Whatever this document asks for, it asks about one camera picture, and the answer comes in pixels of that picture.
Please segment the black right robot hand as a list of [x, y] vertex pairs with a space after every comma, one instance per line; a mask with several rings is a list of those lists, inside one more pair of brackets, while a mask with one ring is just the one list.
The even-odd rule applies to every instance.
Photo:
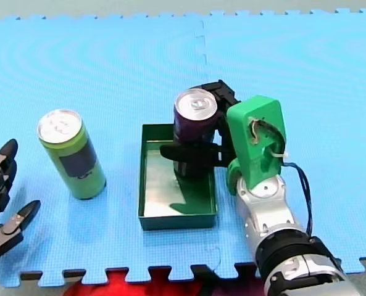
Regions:
[[173, 106], [173, 142], [160, 147], [161, 156], [204, 168], [227, 167], [236, 158], [227, 111], [238, 103], [223, 80], [179, 93]]

